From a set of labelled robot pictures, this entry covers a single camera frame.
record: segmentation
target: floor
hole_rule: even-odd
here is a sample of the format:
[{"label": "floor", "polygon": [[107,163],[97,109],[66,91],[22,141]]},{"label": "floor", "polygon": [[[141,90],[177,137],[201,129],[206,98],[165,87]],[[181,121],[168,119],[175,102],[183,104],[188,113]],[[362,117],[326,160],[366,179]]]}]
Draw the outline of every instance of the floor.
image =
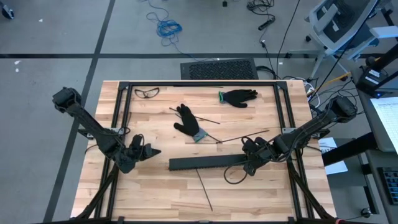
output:
[{"label": "floor", "polygon": [[[7,205],[0,210],[0,221],[66,220],[72,209],[87,140],[76,135],[77,126],[71,117],[53,108],[52,95],[63,86],[74,87],[86,99],[85,108],[94,114],[103,80],[179,80],[180,63],[193,59],[179,54],[172,46],[161,46],[155,24],[146,19],[146,14],[153,10],[147,2],[4,2],[15,10],[16,18],[8,21],[0,17],[0,104],[5,105],[0,114],[3,126],[7,127],[0,129],[3,145],[0,201]],[[178,48],[182,52],[201,58],[254,57],[256,65],[270,66],[258,43],[261,32],[257,27],[265,19],[249,12],[246,0],[229,0],[228,7],[221,7],[221,0],[151,0],[151,3],[166,8],[169,18],[181,23],[183,31]],[[315,48],[304,41],[310,27],[302,18],[317,4],[316,0],[300,2],[282,54],[289,49]],[[277,0],[269,11],[276,21],[262,39],[274,67],[294,8],[295,4],[289,0]],[[394,12],[391,17],[398,24],[398,14]],[[387,23],[378,14],[368,25]],[[395,44],[395,39],[384,39],[379,46],[366,49],[366,53],[384,53]],[[307,78],[314,59],[282,58],[278,62],[280,76]],[[357,63],[342,61],[348,69],[363,63],[363,59]],[[322,80],[331,66],[332,62],[322,63],[317,77]],[[342,74],[336,68],[329,79]],[[259,72],[259,78],[271,77]],[[322,95],[321,101],[327,97],[328,94]],[[355,138],[367,132],[369,126],[362,114],[350,123],[332,127],[330,136]],[[62,169],[66,173],[58,173],[60,166],[67,167]],[[332,189],[332,195],[341,218],[356,217],[368,206],[358,189]],[[374,222],[386,223],[383,214],[372,218]],[[372,222],[372,218],[357,221]]]}]

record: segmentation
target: glove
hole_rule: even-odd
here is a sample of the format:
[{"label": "glove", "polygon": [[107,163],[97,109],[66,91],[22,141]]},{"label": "glove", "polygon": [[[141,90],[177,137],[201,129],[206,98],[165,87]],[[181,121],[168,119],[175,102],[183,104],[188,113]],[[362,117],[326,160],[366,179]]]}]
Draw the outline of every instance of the glove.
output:
[{"label": "glove", "polygon": [[219,91],[218,95],[220,97],[220,103],[228,102],[237,108],[247,108],[248,104],[242,102],[257,98],[257,92],[255,90],[232,90],[227,93]]},{"label": "glove", "polygon": [[191,136],[193,140],[195,140],[195,142],[198,142],[207,135],[206,131],[204,131],[202,128],[199,128],[198,121],[193,116],[189,107],[181,104],[181,107],[177,107],[177,111],[181,115],[183,126],[181,124],[174,123],[175,129],[181,131],[186,135]]}]

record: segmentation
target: wooden table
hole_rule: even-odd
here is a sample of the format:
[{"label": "wooden table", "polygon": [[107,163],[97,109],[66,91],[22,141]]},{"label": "wooden table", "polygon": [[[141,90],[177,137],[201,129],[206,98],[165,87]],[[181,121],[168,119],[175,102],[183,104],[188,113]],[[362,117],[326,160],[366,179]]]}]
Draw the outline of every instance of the wooden table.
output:
[{"label": "wooden table", "polygon": [[[310,120],[302,81],[289,80],[290,101],[296,126]],[[111,126],[116,93],[119,82],[105,81],[99,96],[95,118],[104,127]],[[140,90],[150,90],[157,86],[140,86]],[[218,91],[252,88],[259,93],[257,99],[248,102],[245,109],[234,108],[218,101]],[[289,125],[284,97],[280,91],[284,118]],[[125,97],[122,97],[119,123]],[[198,120],[200,127],[219,140],[231,139],[262,130],[260,136],[271,139],[280,134],[280,125],[275,104],[275,96],[270,86],[224,86],[223,88],[199,87],[160,87],[160,93],[151,99],[141,99],[132,94],[129,111],[131,119],[128,127],[131,133],[126,136],[129,145],[133,135],[142,133],[145,142],[162,153],[144,162],[128,174],[119,173],[113,220],[124,216],[126,220],[225,220],[225,221],[285,221],[294,217],[294,206],[286,163],[268,163],[257,170],[254,177],[238,185],[230,185],[223,178],[224,168],[201,169],[203,180],[213,211],[206,199],[195,170],[170,172],[169,159],[179,157],[214,156],[242,154],[241,140],[215,144],[206,137],[195,144],[190,136],[174,129],[175,122],[181,119],[169,107],[176,108],[185,103],[195,116],[217,121],[215,124]],[[319,147],[315,140],[313,147]],[[331,215],[335,214],[331,193],[319,151],[305,148],[303,154],[308,186],[318,201]],[[91,148],[85,156],[80,182],[76,193],[71,217],[81,213],[98,190],[104,155],[97,147]],[[229,173],[231,181],[244,175],[242,167],[234,167]],[[303,216],[306,216],[305,202],[299,190]],[[108,193],[104,197],[102,216],[105,216]]]}]

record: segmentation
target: blue cable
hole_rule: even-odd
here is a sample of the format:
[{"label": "blue cable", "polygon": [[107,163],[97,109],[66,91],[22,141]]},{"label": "blue cable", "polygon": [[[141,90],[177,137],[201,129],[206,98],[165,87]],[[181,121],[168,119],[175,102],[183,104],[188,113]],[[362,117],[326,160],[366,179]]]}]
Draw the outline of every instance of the blue cable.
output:
[{"label": "blue cable", "polygon": [[162,7],[156,7],[153,6],[149,0],[139,0],[140,2],[148,2],[149,6],[154,8],[154,9],[160,9],[166,12],[166,16],[163,19],[159,19],[159,16],[157,15],[156,12],[149,12],[146,15],[146,18],[152,22],[157,22],[157,28],[156,28],[156,34],[162,38],[160,41],[160,44],[162,44],[163,47],[167,47],[170,45],[173,45],[175,49],[180,52],[181,54],[187,55],[194,59],[197,62],[203,62],[205,60],[215,60],[213,58],[205,58],[203,60],[197,60],[194,56],[183,53],[180,49],[178,49],[177,44],[179,42],[178,39],[178,33],[182,31],[182,26],[176,22],[173,19],[167,19],[169,18],[169,12],[168,10],[162,8]]}]

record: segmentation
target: white paper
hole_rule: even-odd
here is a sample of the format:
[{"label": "white paper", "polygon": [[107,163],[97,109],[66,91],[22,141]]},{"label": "white paper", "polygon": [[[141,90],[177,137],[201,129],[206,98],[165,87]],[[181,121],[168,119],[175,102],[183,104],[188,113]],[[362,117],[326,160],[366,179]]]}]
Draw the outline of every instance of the white paper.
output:
[{"label": "white paper", "polygon": [[398,97],[371,99],[371,101],[398,153]]},{"label": "white paper", "polygon": [[[333,138],[323,138],[323,139],[320,139],[318,141],[318,143],[319,143],[319,148],[322,151],[322,154],[337,148],[337,145]],[[326,175],[329,175],[329,174],[337,174],[340,172],[347,172],[348,169],[347,169],[344,161],[340,161],[335,164],[326,166],[325,171],[326,171]]]}]

